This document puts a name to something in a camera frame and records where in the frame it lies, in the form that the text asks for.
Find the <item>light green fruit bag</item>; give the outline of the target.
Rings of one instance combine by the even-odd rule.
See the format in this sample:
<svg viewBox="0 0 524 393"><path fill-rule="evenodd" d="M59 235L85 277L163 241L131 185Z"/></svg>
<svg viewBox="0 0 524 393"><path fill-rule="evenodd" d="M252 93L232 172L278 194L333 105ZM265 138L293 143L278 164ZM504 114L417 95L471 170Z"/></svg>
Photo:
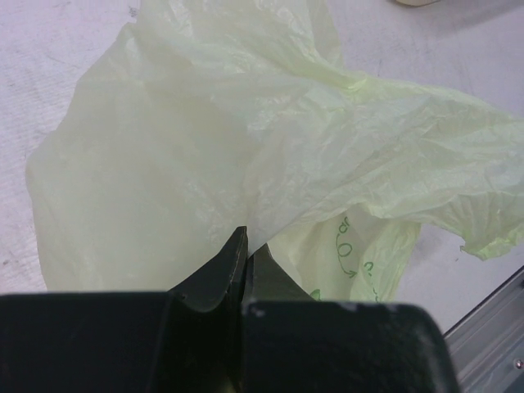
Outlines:
<svg viewBox="0 0 524 393"><path fill-rule="evenodd" d="M321 300L389 301L423 224L523 240L523 122L343 66L322 1L145 1L28 159L50 291L164 290L238 227Z"/></svg>

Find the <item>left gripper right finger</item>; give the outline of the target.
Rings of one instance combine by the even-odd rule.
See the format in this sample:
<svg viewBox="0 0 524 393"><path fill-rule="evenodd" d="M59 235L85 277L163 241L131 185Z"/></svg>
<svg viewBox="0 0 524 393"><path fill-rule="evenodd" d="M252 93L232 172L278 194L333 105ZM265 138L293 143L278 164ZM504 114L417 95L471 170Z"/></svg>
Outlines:
<svg viewBox="0 0 524 393"><path fill-rule="evenodd" d="M314 300L267 246L242 300L245 392L458 392L445 340L415 305Z"/></svg>

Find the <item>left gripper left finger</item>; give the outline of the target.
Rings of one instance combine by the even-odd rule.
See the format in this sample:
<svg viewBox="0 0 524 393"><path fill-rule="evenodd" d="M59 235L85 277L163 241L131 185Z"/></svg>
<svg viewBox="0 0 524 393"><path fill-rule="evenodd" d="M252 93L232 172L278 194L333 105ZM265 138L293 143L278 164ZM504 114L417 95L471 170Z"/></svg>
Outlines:
<svg viewBox="0 0 524 393"><path fill-rule="evenodd" d="M2 391L236 391L247 245L237 228L167 291L2 296Z"/></svg>

